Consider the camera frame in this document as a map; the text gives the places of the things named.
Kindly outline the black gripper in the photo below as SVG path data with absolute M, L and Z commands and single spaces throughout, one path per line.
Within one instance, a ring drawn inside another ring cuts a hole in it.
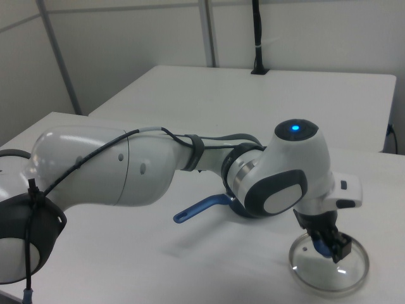
M 352 237 L 337 232 L 337 211 L 319 215 L 305 215 L 295 209 L 293 211 L 299 225 L 307 231 L 319 254 L 332 254 L 333 262 L 338 263 L 351 253 Z M 327 243 L 332 243 L 332 250 Z

